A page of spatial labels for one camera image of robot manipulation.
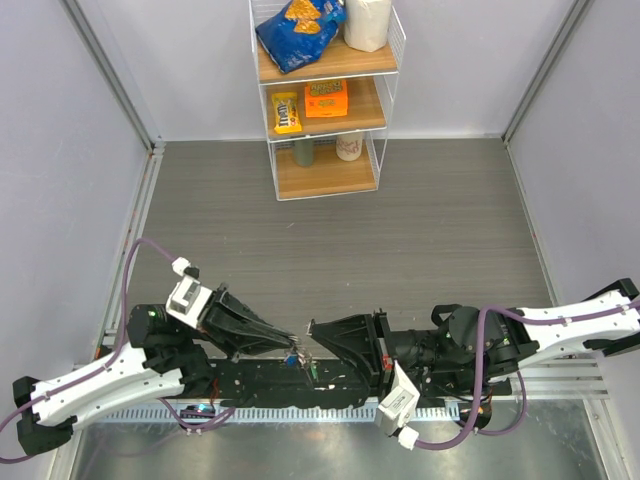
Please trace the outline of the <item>metal key organizer with rings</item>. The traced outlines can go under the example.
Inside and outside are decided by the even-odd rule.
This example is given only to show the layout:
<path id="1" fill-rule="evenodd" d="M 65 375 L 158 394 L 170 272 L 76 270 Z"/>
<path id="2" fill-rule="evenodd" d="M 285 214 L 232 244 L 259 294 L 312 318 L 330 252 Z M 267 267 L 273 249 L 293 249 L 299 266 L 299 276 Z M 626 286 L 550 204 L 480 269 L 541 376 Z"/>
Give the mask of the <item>metal key organizer with rings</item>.
<path id="1" fill-rule="evenodd" d="M 284 363 L 284 359 L 288 354 L 296 354 L 297 355 L 297 363 L 294 366 L 288 366 Z M 304 347 L 301 346 L 298 343 L 294 343 L 293 346 L 287 350 L 285 352 L 284 355 L 284 359 L 283 359 L 283 363 L 290 368 L 297 368 L 298 370 L 300 370 L 304 376 L 306 377 L 306 383 L 313 388 L 316 384 L 316 382 L 313 381 L 312 376 L 311 376 L 311 372 L 310 372 L 310 366 L 311 364 L 315 364 L 316 368 L 317 368 L 317 364 L 315 362 L 315 360 L 313 359 L 312 355 L 309 353 L 309 351 Z"/>

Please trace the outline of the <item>key with blue tag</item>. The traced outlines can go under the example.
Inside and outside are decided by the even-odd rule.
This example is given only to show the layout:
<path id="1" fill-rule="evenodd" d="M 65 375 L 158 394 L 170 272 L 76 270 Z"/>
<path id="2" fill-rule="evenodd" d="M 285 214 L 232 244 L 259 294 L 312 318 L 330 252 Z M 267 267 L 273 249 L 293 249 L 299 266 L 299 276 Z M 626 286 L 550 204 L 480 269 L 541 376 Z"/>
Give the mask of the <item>key with blue tag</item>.
<path id="1" fill-rule="evenodd" d="M 284 359 L 284 363 L 288 366 L 294 366 L 297 363 L 297 355 L 288 354 Z"/>

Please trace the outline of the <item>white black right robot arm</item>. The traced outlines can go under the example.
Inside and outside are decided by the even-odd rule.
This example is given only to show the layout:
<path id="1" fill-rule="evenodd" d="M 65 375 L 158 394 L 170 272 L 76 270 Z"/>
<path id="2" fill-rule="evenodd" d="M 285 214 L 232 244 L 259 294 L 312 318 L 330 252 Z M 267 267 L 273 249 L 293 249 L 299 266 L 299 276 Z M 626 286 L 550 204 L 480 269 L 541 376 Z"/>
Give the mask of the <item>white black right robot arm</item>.
<path id="1" fill-rule="evenodd" d="M 566 355 L 614 355 L 639 345 L 639 291 L 620 279 L 587 299 L 562 307 L 491 310 L 482 342 L 479 309 L 441 304 L 432 328 L 394 331 L 383 311 L 326 323 L 311 322 L 311 338 L 337 356 L 373 395 L 391 389 L 399 366 L 424 399 L 506 394 L 497 382 L 521 368 Z M 483 363 L 476 352 L 483 352 Z"/>

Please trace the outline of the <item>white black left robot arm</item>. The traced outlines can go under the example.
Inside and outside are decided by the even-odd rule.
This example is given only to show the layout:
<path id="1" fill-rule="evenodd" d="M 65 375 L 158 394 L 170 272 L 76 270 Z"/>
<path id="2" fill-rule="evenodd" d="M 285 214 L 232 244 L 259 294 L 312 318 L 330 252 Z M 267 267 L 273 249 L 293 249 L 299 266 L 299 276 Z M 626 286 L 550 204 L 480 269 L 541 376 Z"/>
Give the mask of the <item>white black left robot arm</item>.
<path id="1" fill-rule="evenodd" d="M 211 290 L 191 280 L 178 284 L 163 305 L 134 307 L 126 328 L 127 340 L 91 364 L 49 381 L 25 376 L 14 382 L 16 431 L 26 455 L 54 450 L 93 421 L 149 399 L 207 395 L 216 374 L 202 341 L 230 359 L 293 349 L 298 341 L 227 286 Z"/>

